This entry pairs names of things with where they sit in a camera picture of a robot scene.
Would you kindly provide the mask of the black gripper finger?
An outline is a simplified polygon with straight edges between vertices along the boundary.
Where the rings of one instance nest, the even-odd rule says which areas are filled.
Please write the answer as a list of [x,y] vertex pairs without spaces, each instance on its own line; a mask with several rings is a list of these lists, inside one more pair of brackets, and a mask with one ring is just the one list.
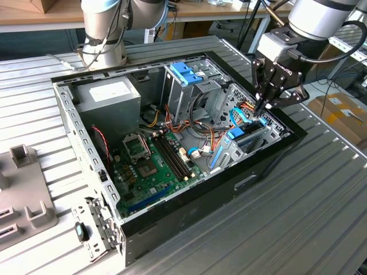
[[267,88],[266,79],[266,60],[265,58],[257,58],[252,61],[252,85],[256,90],[256,104],[254,116],[260,116],[267,104]]
[[272,108],[287,107],[301,103],[310,97],[302,84],[295,87],[289,97],[281,97],[285,91],[283,86],[276,86],[271,83],[262,87],[259,90],[259,115]]

